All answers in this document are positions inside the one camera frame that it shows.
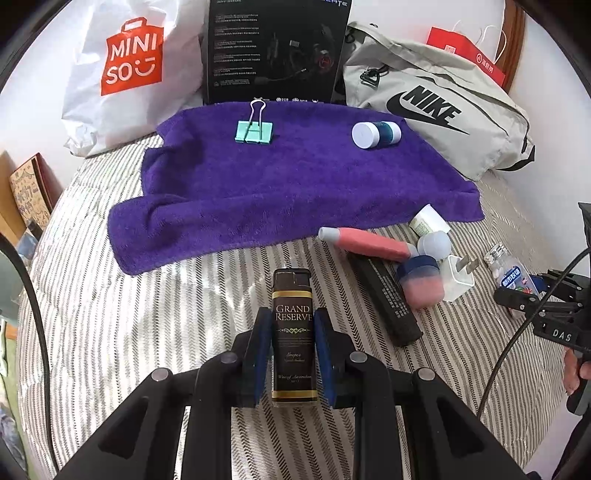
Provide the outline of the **right hand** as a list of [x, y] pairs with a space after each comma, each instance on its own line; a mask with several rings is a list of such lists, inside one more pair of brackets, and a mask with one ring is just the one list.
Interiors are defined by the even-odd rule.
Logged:
[[572, 395], [582, 380], [591, 379], [591, 363], [583, 362], [572, 349], [565, 350], [563, 385], [568, 395]]

